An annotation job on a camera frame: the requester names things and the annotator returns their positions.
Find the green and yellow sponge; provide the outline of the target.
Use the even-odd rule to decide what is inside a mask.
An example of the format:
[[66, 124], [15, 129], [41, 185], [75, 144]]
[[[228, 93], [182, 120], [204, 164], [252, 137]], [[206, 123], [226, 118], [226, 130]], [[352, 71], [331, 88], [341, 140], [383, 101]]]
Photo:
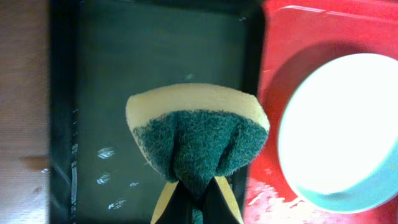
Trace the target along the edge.
[[212, 84], [170, 85], [130, 96], [126, 121], [149, 165], [190, 192], [192, 223], [203, 223], [203, 195], [213, 177], [243, 222], [228, 177], [267, 141], [270, 123], [255, 96]]

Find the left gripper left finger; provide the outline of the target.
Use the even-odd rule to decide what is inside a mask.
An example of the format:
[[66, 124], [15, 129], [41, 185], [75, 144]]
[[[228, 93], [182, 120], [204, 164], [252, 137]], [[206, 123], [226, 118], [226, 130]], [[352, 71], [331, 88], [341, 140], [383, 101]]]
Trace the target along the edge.
[[167, 182], [154, 209], [154, 224], [191, 224], [193, 202], [182, 182]]

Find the black rectangular tray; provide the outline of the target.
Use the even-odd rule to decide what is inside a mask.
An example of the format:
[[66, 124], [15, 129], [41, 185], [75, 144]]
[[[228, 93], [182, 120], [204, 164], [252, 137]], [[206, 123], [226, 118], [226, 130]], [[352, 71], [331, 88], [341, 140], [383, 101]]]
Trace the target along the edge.
[[165, 181], [127, 99], [176, 83], [256, 94], [259, 1], [50, 2], [50, 223], [149, 223]]

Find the red plastic tray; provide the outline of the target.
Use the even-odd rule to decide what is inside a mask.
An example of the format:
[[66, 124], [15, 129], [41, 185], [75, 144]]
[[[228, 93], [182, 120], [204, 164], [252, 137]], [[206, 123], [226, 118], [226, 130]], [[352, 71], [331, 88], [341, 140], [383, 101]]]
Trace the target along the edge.
[[282, 174], [277, 133], [282, 112], [308, 75], [338, 57], [397, 57], [396, 1], [266, 1], [266, 36], [257, 97], [271, 130], [249, 167], [246, 223], [396, 223], [397, 200], [355, 214], [316, 210], [298, 198]]

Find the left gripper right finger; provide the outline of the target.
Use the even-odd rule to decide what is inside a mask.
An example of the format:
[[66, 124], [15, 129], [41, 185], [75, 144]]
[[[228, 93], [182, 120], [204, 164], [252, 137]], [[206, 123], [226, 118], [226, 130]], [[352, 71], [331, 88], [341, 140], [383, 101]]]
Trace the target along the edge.
[[215, 177], [213, 177], [203, 195], [203, 224], [239, 224], [223, 196]]

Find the light green plate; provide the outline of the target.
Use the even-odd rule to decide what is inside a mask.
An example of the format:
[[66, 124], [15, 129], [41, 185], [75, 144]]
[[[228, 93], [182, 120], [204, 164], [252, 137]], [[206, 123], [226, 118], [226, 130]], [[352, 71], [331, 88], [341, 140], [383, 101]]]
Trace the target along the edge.
[[397, 60], [351, 54], [306, 78], [279, 124], [292, 190], [314, 207], [357, 213], [397, 195]]

